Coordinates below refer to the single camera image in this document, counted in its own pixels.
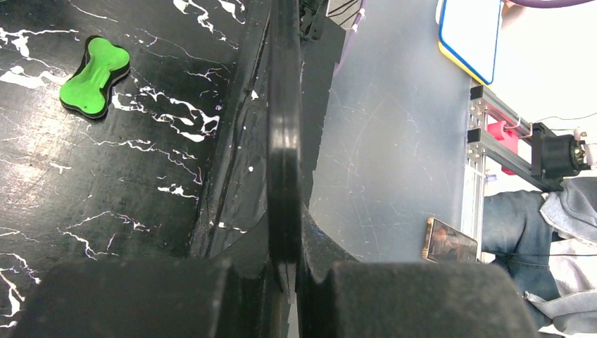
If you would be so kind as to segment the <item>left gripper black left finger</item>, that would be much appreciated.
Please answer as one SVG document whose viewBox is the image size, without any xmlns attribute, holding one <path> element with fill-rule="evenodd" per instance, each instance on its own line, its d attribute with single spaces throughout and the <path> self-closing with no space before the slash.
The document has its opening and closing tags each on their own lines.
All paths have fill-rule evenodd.
<svg viewBox="0 0 597 338">
<path fill-rule="evenodd" d="M 278 337 L 268 226 L 212 258 L 68 261 L 25 304 L 14 337 Z"/>
</svg>

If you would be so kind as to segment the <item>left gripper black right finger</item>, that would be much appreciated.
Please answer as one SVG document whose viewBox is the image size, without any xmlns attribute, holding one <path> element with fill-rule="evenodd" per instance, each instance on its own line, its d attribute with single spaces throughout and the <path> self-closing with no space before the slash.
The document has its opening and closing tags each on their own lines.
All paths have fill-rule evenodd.
<svg viewBox="0 0 597 338">
<path fill-rule="evenodd" d="M 301 337 L 536 337 L 510 277 L 476 263 L 365 263 L 301 211 Z"/>
</svg>

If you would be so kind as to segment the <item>green whiteboard eraser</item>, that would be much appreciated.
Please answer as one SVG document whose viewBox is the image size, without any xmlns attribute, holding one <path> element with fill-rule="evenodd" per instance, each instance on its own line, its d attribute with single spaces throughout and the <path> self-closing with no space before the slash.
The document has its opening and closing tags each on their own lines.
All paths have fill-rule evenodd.
<svg viewBox="0 0 597 338">
<path fill-rule="evenodd" d="M 61 86 L 58 97 L 62 106 L 86 118 L 105 116 L 114 84 L 130 70 L 130 54 L 104 37 L 92 35 L 84 43 L 79 68 Z"/>
</svg>

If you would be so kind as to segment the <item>small whiteboard red writing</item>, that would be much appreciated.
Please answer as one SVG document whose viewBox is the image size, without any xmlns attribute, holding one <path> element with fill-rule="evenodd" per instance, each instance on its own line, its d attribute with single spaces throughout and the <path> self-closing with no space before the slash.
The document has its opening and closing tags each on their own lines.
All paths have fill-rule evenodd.
<svg viewBox="0 0 597 338">
<path fill-rule="evenodd" d="M 301 259 L 299 2 L 273 1 L 268 45 L 267 202 L 270 260 L 291 297 Z"/>
</svg>

